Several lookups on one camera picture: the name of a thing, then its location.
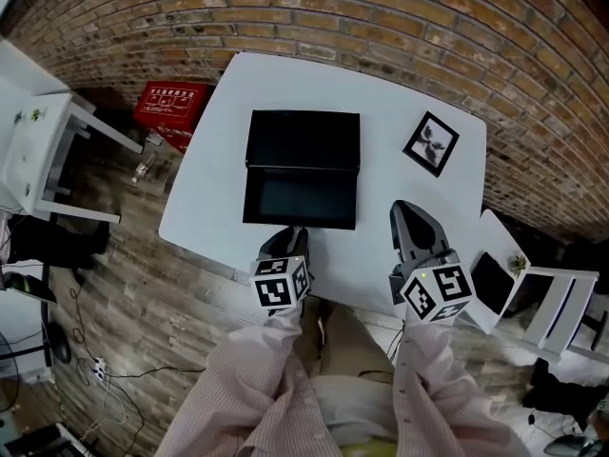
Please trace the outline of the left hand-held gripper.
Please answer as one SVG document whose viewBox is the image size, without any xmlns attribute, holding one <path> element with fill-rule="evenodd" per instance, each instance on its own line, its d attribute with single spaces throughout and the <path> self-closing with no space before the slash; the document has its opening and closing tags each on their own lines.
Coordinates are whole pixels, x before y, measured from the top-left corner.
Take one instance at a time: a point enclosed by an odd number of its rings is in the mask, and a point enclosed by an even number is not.
<svg viewBox="0 0 609 457">
<path fill-rule="evenodd" d="M 292 308 L 308 294 L 307 256 L 307 228 L 283 228 L 263 243 L 250 270 L 251 288 L 262 308 Z"/>
</svg>

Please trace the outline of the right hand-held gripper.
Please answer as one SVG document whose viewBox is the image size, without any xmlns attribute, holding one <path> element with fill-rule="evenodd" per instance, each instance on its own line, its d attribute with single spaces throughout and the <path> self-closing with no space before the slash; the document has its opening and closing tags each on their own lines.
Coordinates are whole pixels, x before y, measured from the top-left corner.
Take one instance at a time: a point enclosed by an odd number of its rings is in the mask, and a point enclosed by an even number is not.
<svg viewBox="0 0 609 457">
<path fill-rule="evenodd" d="M 452 320 L 475 299 L 475 290 L 442 226 L 405 200 L 393 203 L 389 219 L 394 250 L 401 261 L 412 261 L 395 266 L 389 275 L 395 313 L 419 323 Z M 427 254 L 432 255 L 414 261 Z"/>
</svg>

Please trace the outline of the black box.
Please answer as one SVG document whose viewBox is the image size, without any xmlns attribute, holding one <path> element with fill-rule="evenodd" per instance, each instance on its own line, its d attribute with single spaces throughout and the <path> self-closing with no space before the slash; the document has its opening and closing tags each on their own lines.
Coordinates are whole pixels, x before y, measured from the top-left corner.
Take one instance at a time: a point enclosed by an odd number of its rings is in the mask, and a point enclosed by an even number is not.
<svg viewBox="0 0 609 457">
<path fill-rule="evenodd" d="M 248 224 L 356 227 L 357 174 L 329 169 L 250 169 L 243 221 Z"/>
</svg>

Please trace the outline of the person's left forearm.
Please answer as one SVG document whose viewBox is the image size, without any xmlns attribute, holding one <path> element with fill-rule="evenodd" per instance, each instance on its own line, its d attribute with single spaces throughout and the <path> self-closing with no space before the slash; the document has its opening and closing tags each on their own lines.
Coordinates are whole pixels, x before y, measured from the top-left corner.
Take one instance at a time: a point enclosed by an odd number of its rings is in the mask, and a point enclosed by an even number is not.
<svg viewBox="0 0 609 457">
<path fill-rule="evenodd" d="M 343 457 L 293 351 L 301 312 L 282 309 L 212 350 L 155 457 Z"/>
</svg>

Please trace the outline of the person's right forearm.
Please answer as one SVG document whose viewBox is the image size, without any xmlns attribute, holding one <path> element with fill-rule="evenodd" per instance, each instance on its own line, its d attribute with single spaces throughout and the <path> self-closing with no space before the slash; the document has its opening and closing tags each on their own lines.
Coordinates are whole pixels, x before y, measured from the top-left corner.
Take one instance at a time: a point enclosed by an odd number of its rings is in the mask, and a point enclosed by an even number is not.
<svg viewBox="0 0 609 457">
<path fill-rule="evenodd" d="M 513 429 L 455 360 L 452 325 L 421 322 L 410 309 L 396 356 L 396 457 L 530 457 Z"/>
</svg>

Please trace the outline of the black cloth pouch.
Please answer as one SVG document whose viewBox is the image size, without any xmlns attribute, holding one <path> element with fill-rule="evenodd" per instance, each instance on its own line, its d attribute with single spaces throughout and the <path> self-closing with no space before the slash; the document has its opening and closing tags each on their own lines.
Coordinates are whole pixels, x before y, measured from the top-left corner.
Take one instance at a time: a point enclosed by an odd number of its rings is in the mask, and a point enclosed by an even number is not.
<svg viewBox="0 0 609 457">
<path fill-rule="evenodd" d="M 480 257 L 471 275 L 478 299 L 491 311 L 500 314 L 514 286 L 514 279 L 487 252 Z"/>
</svg>

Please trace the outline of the person's legs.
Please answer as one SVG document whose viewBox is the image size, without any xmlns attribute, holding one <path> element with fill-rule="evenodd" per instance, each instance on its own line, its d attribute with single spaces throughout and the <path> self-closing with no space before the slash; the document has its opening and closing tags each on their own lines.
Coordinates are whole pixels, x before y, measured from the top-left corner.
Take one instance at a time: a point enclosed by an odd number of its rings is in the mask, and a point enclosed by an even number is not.
<svg viewBox="0 0 609 457">
<path fill-rule="evenodd" d="M 391 384 L 394 366 L 353 310 L 314 296 L 304 299 L 294 352 L 311 376 L 347 376 Z"/>
</svg>

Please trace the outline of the white wooden chair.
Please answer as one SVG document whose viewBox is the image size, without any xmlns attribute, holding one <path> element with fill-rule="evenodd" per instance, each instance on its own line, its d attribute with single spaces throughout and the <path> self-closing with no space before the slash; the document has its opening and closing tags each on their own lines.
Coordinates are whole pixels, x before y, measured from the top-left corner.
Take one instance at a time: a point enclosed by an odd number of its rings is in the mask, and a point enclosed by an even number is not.
<svg viewBox="0 0 609 457">
<path fill-rule="evenodd" d="M 581 320 L 589 306 L 599 274 L 586 270 L 535 267 L 526 257 L 528 267 L 516 278 L 509 271 L 508 262 L 515 254 L 524 252 L 512 235 L 489 209 L 481 214 L 478 226 L 479 246 L 472 270 L 480 257 L 487 252 L 514 279 L 514 286 L 500 314 L 482 304 L 477 293 L 476 299 L 468 305 L 465 312 L 482 332 L 514 343 L 548 362 L 559 362 L 582 325 Z M 522 282 L 529 275 L 547 277 L 551 283 L 532 321 L 523 334 L 516 336 L 498 328 L 498 323 L 504 317 Z"/>
</svg>

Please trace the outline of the clear plastic bottle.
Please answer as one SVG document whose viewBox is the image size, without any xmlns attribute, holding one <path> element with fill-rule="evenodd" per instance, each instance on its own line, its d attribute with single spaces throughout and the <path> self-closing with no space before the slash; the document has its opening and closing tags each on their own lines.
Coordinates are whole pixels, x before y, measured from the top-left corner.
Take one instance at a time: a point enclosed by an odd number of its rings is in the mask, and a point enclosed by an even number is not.
<svg viewBox="0 0 609 457">
<path fill-rule="evenodd" d="M 151 153 L 146 159 L 144 159 L 136 168 L 133 177 L 131 178 L 131 181 L 133 183 L 138 183 L 141 179 L 143 179 L 148 171 L 150 170 L 150 168 L 154 165 L 154 163 L 156 162 L 158 155 L 153 152 Z"/>
</svg>

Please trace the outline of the person's torso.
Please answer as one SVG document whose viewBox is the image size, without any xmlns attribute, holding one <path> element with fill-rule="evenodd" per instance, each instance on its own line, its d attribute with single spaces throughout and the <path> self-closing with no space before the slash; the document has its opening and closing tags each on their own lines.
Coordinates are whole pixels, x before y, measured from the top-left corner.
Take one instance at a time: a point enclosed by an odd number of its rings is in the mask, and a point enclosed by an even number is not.
<svg viewBox="0 0 609 457">
<path fill-rule="evenodd" d="M 398 442 L 390 384 L 342 375 L 316 376 L 310 382 L 324 424 L 339 447 Z"/>
</svg>

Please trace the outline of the red fire equipment box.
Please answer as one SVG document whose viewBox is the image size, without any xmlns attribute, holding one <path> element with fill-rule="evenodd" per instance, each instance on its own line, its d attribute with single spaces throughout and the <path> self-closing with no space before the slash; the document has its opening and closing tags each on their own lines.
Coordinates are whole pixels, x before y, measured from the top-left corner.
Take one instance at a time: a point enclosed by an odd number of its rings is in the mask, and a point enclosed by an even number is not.
<svg viewBox="0 0 609 457">
<path fill-rule="evenodd" d="M 208 84 L 149 81 L 133 118 L 185 154 L 214 89 Z"/>
</svg>

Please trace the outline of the black bag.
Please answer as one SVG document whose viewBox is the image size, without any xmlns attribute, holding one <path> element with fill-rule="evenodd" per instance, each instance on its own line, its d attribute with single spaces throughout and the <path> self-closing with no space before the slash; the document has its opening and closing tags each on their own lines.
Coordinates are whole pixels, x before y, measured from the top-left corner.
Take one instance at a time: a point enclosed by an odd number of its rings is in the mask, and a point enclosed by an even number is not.
<svg viewBox="0 0 609 457">
<path fill-rule="evenodd" d="M 109 223 L 100 222 L 90 234 L 30 215 L 0 214 L 0 263 L 37 261 L 45 266 L 92 269 L 93 256 L 108 246 Z"/>
</svg>

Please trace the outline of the white side table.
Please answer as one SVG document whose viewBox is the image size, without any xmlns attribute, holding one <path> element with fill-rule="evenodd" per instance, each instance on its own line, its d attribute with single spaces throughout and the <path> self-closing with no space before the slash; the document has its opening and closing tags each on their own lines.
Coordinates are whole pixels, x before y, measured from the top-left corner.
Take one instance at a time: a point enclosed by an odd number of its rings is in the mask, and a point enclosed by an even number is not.
<svg viewBox="0 0 609 457">
<path fill-rule="evenodd" d="M 45 109 L 45 118 L 31 121 L 34 109 Z M 143 151 L 141 145 L 79 106 L 71 93 L 36 95 L 25 102 L 23 119 L 16 125 L 5 165 L 0 171 L 0 184 L 8 189 L 26 214 L 55 213 L 118 224 L 121 221 L 118 214 L 77 208 L 44 198 L 52 160 L 69 120 L 73 118 L 135 153 Z"/>
</svg>

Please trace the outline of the black picture frame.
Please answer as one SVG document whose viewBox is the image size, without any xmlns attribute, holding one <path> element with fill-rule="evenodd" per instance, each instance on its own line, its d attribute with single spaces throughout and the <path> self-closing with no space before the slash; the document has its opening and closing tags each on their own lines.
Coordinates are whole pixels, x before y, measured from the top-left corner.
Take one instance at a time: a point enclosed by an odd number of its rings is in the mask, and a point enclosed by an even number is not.
<svg viewBox="0 0 609 457">
<path fill-rule="evenodd" d="M 460 135 L 427 111 L 403 148 L 403 153 L 438 178 Z"/>
</svg>

